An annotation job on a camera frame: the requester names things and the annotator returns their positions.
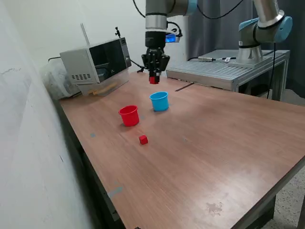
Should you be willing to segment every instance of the electronic device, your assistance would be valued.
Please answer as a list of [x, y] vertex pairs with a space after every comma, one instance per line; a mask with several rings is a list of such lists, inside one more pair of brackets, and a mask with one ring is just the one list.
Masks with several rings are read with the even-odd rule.
[[76, 85], [102, 83], [131, 66], [124, 37], [60, 55], [71, 83]]

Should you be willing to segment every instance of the plastic bag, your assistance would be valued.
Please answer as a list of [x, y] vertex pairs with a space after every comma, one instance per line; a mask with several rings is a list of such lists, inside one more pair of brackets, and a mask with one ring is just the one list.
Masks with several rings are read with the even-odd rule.
[[71, 84], [60, 58], [50, 60], [42, 68], [41, 75], [44, 86], [56, 100], [68, 98], [80, 92], [76, 85]]

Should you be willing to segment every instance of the blue cup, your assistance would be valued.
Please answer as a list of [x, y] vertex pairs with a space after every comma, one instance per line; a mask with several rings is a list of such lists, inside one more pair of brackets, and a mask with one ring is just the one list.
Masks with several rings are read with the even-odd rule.
[[168, 109], [168, 93], [156, 92], [151, 94], [149, 98], [152, 101], [154, 111], [166, 111]]

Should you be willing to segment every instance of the red cup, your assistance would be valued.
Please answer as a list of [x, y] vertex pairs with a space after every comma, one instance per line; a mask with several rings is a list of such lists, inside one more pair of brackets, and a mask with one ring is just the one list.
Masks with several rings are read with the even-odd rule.
[[139, 123], [138, 107], [135, 105], [130, 105], [122, 108], [119, 111], [122, 116], [123, 123], [125, 126], [134, 126]]

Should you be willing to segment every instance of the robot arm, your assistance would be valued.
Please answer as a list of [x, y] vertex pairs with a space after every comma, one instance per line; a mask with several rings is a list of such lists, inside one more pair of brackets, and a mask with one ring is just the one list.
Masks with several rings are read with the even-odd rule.
[[[292, 18], [279, 10], [277, 0], [253, 0], [259, 18], [239, 26], [240, 41], [237, 62], [260, 62], [260, 44], [284, 41], [292, 28]], [[164, 54], [167, 18], [190, 15], [197, 9], [197, 0], [146, 0], [146, 54], [142, 55], [149, 71], [149, 81], [158, 84], [170, 57]]]
[[190, 15], [197, 9], [197, 0], [146, 0], [146, 54], [143, 63], [151, 84], [158, 84], [170, 57], [164, 54], [167, 18]]
[[280, 10], [277, 0], [253, 0], [258, 18], [239, 25], [240, 64], [256, 64], [263, 60], [261, 43], [280, 43], [287, 39], [293, 21]]

